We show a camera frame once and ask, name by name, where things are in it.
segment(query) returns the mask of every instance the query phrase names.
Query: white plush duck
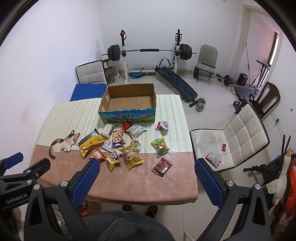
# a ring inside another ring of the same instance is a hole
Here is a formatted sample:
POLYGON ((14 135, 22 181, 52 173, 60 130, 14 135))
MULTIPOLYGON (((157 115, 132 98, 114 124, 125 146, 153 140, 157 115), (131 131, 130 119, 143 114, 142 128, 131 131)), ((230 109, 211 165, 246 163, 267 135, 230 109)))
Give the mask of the white plush duck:
POLYGON ((277 206, 279 201, 283 198, 286 187, 287 187, 287 171, 291 162, 291 150, 289 149, 284 157, 283 167, 281 169, 281 174, 278 179, 266 184, 269 194, 273 194, 272 203, 277 206))

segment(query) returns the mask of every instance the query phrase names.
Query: barbell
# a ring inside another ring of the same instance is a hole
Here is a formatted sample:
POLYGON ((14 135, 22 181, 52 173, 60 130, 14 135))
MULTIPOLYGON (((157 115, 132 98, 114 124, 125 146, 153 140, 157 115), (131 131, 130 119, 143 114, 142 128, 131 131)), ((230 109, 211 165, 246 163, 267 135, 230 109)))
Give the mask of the barbell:
POLYGON ((192 57, 192 54, 196 54, 192 52, 192 48, 188 44, 180 44, 180 50, 170 50, 170 49, 134 49, 134 50, 123 50, 120 51, 120 47, 118 44, 111 45, 107 53, 103 54, 108 55, 108 59, 112 61, 118 61, 120 60, 120 53, 126 53, 126 52, 159 52, 159 51, 172 51, 172 52, 179 52, 180 59, 182 60, 189 60, 192 57))

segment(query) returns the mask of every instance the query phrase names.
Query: blue cushion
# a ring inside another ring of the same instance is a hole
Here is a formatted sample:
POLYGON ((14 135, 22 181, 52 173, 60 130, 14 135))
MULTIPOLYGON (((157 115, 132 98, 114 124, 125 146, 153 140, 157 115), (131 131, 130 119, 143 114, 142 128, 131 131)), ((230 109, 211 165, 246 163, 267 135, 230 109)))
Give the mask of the blue cushion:
POLYGON ((102 98, 106 84, 76 84, 70 101, 102 98))
POLYGON ((222 207, 224 203, 223 192, 213 176, 199 159, 195 161, 194 170, 211 203, 219 208, 222 207))

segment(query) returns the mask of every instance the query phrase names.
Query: wooden chair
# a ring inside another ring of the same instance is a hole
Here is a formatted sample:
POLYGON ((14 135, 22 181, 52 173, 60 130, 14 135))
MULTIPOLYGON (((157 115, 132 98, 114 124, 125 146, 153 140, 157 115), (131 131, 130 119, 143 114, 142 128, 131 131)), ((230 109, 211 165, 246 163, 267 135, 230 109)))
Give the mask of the wooden chair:
POLYGON ((275 105, 281 99, 278 88, 274 84, 272 84, 270 82, 265 83, 265 85, 263 86, 263 89, 262 89, 260 95, 258 96, 257 100, 254 100, 253 95, 250 95, 249 97, 250 97, 250 103, 252 104, 252 106, 254 107, 255 111, 257 112, 257 114, 259 115, 259 117, 261 119, 264 116, 266 116, 271 111, 271 109, 273 107, 275 107, 275 105), (262 97, 262 95, 263 95, 263 93, 264 93, 267 86, 269 86, 269 91, 264 96, 264 98, 261 100, 261 97, 262 97), (266 111, 263 111, 263 108, 265 106, 267 106, 274 99, 274 97, 277 97, 275 102, 266 111))

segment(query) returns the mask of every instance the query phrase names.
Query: blue gripper pad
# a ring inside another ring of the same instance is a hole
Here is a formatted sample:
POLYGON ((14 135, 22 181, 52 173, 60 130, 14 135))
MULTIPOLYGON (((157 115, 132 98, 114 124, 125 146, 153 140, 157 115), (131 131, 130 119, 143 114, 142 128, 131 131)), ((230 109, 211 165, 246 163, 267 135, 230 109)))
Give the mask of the blue gripper pad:
POLYGON ((22 162, 24 159, 24 156, 21 152, 18 152, 8 158, 6 158, 4 160, 4 163, 3 163, 3 167, 5 169, 10 169, 12 168, 13 166, 15 166, 16 164, 19 164, 20 162, 22 162))
POLYGON ((209 170, 201 162, 201 160, 197 159, 195 161, 194 170, 205 192, 207 193, 211 203, 214 206, 218 206, 219 208, 222 207, 224 203, 223 191, 217 184, 209 170))
POLYGON ((82 178, 78 181, 76 186, 73 188, 71 196, 71 204, 74 208, 83 204, 91 186, 96 180, 98 174, 100 173, 100 163, 98 159, 86 170, 82 178))

